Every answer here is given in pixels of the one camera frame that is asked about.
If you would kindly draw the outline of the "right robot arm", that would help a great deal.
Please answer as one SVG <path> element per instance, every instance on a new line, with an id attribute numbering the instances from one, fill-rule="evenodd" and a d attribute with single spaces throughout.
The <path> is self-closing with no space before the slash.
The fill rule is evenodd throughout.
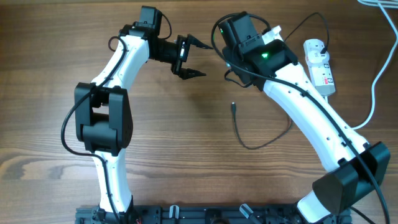
<path id="1" fill-rule="evenodd" d="M 351 128 L 310 83 L 297 56 L 276 28 L 258 33 L 247 12 L 215 22 L 225 48 L 217 54 L 239 76 L 242 87 L 254 85 L 272 98 L 304 133 L 326 174 L 297 202 L 307 223 L 339 215 L 371 192 L 377 193 L 386 223 L 390 216 L 380 186 L 391 158 L 381 142 L 370 144 Z"/>

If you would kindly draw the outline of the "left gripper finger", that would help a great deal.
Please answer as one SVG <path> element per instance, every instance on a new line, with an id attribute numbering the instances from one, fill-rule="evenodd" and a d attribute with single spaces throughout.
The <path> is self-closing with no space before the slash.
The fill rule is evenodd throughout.
<path id="1" fill-rule="evenodd" d="M 203 42 L 201 42 L 200 40 L 198 40 L 193 35 L 188 34 L 187 35 L 187 49 L 189 49 L 191 45 L 196 46 L 196 47 L 201 48 L 201 49 L 213 49 L 209 45 L 206 45 Z"/>
<path id="2" fill-rule="evenodd" d="M 204 76 L 206 76 L 206 74 L 203 72 L 200 72 L 198 70 L 191 69 L 191 68 L 181 68 L 178 76 L 182 80 L 188 80 L 190 78 L 195 78 L 195 77 L 204 77 Z"/>

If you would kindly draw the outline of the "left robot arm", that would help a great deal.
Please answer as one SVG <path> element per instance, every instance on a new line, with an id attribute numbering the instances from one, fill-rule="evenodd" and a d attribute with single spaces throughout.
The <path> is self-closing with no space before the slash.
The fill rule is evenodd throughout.
<path id="1" fill-rule="evenodd" d="M 84 155 L 94 160 L 101 192 L 96 222 L 140 222 L 127 182 L 125 155 L 133 133 L 128 91 L 141 67 L 152 59 L 169 63 L 172 73 L 183 80 L 204 75 L 182 68 L 182 63 L 191 46 L 209 49 L 209 45 L 191 34 L 174 42 L 160 37 L 163 18 L 160 10 L 142 6 L 139 20 L 110 38 L 118 40 L 118 46 L 103 71 L 75 88 L 76 136 L 84 144 Z"/>

